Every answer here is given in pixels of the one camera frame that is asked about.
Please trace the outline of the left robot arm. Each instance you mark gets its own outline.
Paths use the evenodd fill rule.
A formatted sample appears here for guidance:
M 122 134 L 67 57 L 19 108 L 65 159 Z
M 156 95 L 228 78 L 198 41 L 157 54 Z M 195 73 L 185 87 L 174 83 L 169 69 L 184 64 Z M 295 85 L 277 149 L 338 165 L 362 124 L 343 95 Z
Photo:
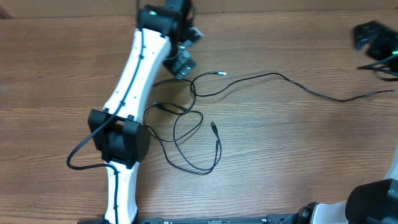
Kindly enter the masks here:
M 108 207 L 98 223 L 136 221 L 138 167 L 150 144 L 150 133 L 144 126 L 147 100 L 160 67 L 178 80 L 195 67 L 187 49 L 203 35 L 193 25 L 194 17 L 191 0 L 140 8 L 121 78 L 102 110 L 90 112 L 91 133 L 72 152 L 89 140 L 101 152 L 101 166 L 108 177 Z

